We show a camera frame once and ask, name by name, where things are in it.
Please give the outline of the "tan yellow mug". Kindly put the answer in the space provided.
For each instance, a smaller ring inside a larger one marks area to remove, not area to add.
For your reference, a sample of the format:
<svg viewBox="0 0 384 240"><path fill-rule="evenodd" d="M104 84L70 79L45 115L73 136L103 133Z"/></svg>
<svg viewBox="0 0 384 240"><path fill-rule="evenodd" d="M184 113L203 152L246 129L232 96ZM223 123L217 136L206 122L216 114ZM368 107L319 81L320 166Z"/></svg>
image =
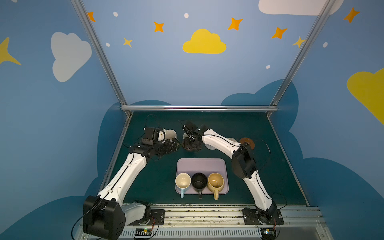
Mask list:
<svg viewBox="0 0 384 240"><path fill-rule="evenodd" d="M225 180L221 174L212 173L209 175L207 187L213 193L214 199L216 201L219 199L219 194L223 190L224 185Z"/></svg>

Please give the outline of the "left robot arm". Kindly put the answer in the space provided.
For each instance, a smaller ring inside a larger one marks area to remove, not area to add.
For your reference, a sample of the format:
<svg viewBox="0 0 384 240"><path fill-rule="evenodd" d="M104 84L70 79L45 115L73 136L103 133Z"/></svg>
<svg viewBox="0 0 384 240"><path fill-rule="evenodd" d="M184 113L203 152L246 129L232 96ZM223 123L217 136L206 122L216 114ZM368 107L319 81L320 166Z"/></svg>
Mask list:
<svg viewBox="0 0 384 240"><path fill-rule="evenodd" d="M162 157L176 152L176 138L135 144L126 161L112 180L96 195L88 196L83 204L83 232L100 239L116 240L126 225L144 217L146 205L140 203L123 207L128 190L153 156Z"/></svg>

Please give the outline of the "cream mug blue handle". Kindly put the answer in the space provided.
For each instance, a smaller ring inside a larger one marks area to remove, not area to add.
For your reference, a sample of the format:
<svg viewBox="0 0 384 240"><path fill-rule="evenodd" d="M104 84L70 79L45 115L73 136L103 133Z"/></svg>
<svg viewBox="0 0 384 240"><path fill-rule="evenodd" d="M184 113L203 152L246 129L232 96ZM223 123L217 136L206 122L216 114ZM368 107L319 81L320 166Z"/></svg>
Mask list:
<svg viewBox="0 0 384 240"><path fill-rule="evenodd" d="M185 193L191 186L191 176L187 173L180 173L175 179L176 188L180 191L180 197L184 198Z"/></svg>

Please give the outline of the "grey woven coaster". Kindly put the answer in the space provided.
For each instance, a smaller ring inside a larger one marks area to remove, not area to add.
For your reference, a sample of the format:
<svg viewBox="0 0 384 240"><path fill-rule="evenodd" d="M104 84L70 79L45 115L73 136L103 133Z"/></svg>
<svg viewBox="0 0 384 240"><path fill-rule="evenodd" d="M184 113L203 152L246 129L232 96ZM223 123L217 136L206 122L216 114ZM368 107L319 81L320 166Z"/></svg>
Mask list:
<svg viewBox="0 0 384 240"><path fill-rule="evenodd" d="M205 144L205 147L209 150L216 150L217 148L215 148L214 146L211 146L211 145L208 145L208 144Z"/></svg>

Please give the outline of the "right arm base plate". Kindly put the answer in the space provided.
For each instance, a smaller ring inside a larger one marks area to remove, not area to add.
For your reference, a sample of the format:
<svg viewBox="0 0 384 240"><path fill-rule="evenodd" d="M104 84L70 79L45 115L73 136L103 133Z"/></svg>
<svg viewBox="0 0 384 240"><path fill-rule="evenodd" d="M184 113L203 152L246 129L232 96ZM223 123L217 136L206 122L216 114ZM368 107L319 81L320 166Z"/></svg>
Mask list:
<svg viewBox="0 0 384 240"><path fill-rule="evenodd" d="M281 211L277 209L273 214L259 209L244 208L242 210L245 225L284 225Z"/></svg>

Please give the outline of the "black mug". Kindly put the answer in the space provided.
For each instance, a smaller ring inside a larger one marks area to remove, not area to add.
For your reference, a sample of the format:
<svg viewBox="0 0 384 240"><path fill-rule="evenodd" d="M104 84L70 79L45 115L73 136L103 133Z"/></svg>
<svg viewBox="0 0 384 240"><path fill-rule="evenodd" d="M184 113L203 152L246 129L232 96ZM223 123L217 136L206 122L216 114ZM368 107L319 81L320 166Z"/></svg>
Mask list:
<svg viewBox="0 0 384 240"><path fill-rule="evenodd" d="M201 200L203 197L203 190L208 184L208 178L203 173L195 173L191 178L191 183Z"/></svg>

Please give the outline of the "cream mug white handle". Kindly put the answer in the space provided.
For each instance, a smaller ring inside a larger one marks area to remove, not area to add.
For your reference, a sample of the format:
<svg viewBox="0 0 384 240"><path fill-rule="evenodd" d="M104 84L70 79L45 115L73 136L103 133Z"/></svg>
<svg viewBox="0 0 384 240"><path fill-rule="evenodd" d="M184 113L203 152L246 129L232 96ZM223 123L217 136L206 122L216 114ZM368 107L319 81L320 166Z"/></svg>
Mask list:
<svg viewBox="0 0 384 240"><path fill-rule="evenodd" d="M165 140L171 140L173 138L177 138L177 133L176 131L174 130L165 130L164 129L164 132L165 132Z"/></svg>

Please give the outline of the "brown wooden saucer coaster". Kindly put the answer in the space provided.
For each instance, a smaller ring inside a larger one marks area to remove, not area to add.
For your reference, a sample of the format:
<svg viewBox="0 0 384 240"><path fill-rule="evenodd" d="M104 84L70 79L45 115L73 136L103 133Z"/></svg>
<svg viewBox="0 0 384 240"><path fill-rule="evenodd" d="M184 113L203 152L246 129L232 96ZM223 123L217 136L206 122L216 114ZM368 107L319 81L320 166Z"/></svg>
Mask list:
<svg viewBox="0 0 384 240"><path fill-rule="evenodd" d="M241 138L240 139L240 144L245 147L249 147L251 150L255 149L255 143L252 139L250 138Z"/></svg>

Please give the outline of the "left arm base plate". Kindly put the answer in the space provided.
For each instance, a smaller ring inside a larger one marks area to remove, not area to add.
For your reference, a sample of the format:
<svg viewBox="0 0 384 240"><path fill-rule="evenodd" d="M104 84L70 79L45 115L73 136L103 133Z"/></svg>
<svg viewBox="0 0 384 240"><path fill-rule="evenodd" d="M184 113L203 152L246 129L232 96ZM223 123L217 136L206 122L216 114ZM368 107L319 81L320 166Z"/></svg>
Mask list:
<svg viewBox="0 0 384 240"><path fill-rule="evenodd" d="M153 222L155 222L155 226L163 226L164 221L165 210L151 210L150 214L146 213L142 219L129 224L129 226L152 226Z"/></svg>

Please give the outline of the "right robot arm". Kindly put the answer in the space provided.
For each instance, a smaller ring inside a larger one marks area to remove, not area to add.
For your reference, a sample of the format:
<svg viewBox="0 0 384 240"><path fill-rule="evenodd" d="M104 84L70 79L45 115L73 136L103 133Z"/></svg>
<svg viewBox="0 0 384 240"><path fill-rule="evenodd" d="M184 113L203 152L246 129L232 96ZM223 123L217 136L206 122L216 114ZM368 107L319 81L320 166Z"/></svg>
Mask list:
<svg viewBox="0 0 384 240"><path fill-rule="evenodd" d="M197 127L192 122L187 122L182 126L185 134L183 148L189 152L198 152L203 145L209 145L232 160L232 170L234 174L243 179L249 188L257 209L259 218L270 221L278 211L275 201L270 197L265 189L253 154L249 144L234 142L225 138L213 129L205 125Z"/></svg>

